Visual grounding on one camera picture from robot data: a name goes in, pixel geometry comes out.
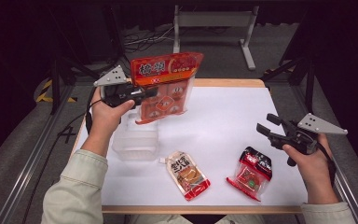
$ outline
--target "orange snack bag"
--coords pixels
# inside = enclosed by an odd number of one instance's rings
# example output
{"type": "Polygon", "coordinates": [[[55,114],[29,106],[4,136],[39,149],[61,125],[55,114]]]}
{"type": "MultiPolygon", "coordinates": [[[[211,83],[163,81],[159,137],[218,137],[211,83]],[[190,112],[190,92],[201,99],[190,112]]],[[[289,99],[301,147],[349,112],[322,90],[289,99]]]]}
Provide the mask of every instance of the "orange snack bag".
{"type": "Polygon", "coordinates": [[[203,54],[174,53],[131,61],[132,83],[147,90],[158,87],[156,97],[141,103],[137,124],[186,112],[186,103],[203,54]]]}

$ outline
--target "wrist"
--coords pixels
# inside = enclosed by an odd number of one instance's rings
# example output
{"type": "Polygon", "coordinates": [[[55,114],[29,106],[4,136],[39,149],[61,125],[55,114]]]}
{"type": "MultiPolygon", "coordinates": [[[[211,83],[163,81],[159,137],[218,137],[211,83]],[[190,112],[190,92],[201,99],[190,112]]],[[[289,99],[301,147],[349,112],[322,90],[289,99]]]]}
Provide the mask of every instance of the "wrist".
{"type": "Polygon", "coordinates": [[[331,204],[338,203],[338,197],[329,181],[307,184],[308,203],[310,204],[331,204]]]}
{"type": "Polygon", "coordinates": [[[89,137],[86,139],[81,148],[106,157],[109,139],[110,137],[104,137],[90,132],[89,137]]]}
{"type": "Polygon", "coordinates": [[[89,132],[89,138],[108,143],[110,141],[110,138],[112,137],[112,134],[113,133],[107,131],[91,129],[91,131],[89,132]]]}

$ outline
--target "white mounting bracket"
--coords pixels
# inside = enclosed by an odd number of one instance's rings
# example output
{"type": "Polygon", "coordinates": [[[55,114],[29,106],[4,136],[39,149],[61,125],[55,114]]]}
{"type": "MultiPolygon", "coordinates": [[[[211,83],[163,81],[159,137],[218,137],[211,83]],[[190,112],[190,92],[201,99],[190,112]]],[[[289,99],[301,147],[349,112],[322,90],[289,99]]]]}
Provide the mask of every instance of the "white mounting bracket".
{"type": "Polygon", "coordinates": [[[338,126],[331,124],[323,119],[320,119],[311,113],[306,115],[298,124],[298,128],[305,129],[313,133],[335,133],[347,134],[348,130],[341,129],[338,126]]]}
{"type": "Polygon", "coordinates": [[[126,75],[124,74],[123,69],[119,65],[116,68],[107,72],[103,77],[95,81],[94,87],[118,85],[126,82],[126,75]]]}

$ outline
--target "plastic packaging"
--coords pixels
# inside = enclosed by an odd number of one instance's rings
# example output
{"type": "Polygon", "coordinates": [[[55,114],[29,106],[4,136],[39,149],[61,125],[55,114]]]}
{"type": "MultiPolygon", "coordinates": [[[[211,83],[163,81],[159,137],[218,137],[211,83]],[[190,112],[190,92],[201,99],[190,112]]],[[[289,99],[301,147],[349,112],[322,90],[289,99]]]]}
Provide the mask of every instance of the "plastic packaging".
{"type": "Polygon", "coordinates": [[[137,124],[186,112],[193,80],[203,54],[175,53],[131,61],[132,83],[147,90],[158,87],[158,95],[142,101],[137,124]]]}
{"type": "Polygon", "coordinates": [[[197,164],[185,152],[173,152],[166,159],[166,165],[172,179],[188,201],[200,195],[211,185],[197,164]]]}
{"type": "Polygon", "coordinates": [[[122,161],[153,161],[158,155],[158,122],[140,126],[135,118],[132,111],[122,116],[112,148],[122,161]]]}
{"type": "Polygon", "coordinates": [[[271,159],[252,147],[247,147],[241,154],[235,175],[227,177],[227,182],[261,202],[260,196],[271,178],[271,159]]]}

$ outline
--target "snack package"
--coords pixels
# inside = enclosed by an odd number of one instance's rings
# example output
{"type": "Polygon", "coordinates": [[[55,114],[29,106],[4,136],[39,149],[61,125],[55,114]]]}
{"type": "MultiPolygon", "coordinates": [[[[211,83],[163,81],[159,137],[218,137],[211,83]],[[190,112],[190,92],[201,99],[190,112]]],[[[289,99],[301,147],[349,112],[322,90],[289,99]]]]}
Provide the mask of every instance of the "snack package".
{"type": "Polygon", "coordinates": [[[271,159],[247,147],[241,154],[234,176],[226,180],[249,197],[261,202],[260,196],[272,178],[271,159]]]}
{"type": "Polygon", "coordinates": [[[185,113],[202,59],[201,53],[184,52],[132,60],[132,83],[145,90],[158,88],[157,96],[142,101],[135,122],[145,124],[185,113]]]}
{"type": "Polygon", "coordinates": [[[197,164],[185,152],[173,152],[165,162],[168,172],[186,200],[194,199],[211,185],[197,164]]]}

